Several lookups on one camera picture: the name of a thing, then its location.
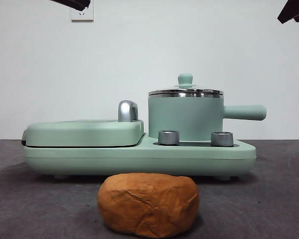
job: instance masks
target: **lid knob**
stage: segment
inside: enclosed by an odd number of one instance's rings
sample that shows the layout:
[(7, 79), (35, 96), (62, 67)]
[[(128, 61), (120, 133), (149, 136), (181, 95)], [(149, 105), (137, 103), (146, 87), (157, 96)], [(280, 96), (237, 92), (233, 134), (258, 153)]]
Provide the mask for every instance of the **lid knob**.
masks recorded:
[(183, 85), (183, 84), (192, 84), (193, 83), (193, 76), (192, 76), (192, 74), (180, 74), (178, 76), (178, 83), (180, 85)]

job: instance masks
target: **appliance foot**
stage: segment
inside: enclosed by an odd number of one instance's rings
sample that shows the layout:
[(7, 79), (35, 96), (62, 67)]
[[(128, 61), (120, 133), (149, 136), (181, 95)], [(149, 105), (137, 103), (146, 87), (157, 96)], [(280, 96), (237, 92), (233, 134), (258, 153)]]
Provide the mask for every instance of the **appliance foot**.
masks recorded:
[(229, 181), (230, 180), (230, 176), (215, 176), (214, 178), (219, 181)]
[(70, 175), (55, 175), (54, 179), (65, 180), (65, 179), (68, 179), (70, 177), (71, 177)]

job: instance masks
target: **pot handle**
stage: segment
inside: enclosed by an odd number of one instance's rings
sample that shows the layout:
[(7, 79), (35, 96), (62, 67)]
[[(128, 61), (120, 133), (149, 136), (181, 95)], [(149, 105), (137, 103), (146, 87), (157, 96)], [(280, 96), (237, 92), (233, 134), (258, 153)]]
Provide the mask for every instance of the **pot handle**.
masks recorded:
[(264, 120), (266, 118), (266, 114), (266, 108), (261, 105), (224, 106), (225, 119)]

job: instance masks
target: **chrome handle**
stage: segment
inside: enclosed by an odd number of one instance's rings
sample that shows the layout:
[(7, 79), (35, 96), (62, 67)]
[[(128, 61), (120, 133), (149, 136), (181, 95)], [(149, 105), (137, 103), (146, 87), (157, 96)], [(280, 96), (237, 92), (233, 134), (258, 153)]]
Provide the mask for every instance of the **chrome handle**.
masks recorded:
[(119, 103), (119, 122), (132, 122), (139, 119), (138, 105), (133, 101)]

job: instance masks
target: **black object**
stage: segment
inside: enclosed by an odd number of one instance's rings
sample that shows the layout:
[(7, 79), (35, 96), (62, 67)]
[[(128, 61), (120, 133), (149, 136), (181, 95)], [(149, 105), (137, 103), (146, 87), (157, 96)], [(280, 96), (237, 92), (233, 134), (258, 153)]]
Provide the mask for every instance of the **black object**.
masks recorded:
[(77, 9), (78, 11), (83, 11), (84, 8), (88, 7), (91, 2), (90, 0), (52, 0), (52, 1)]
[(285, 23), (292, 18), (294, 18), (296, 22), (299, 22), (299, 0), (288, 0), (278, 16), (278, 20), (281, 23)]

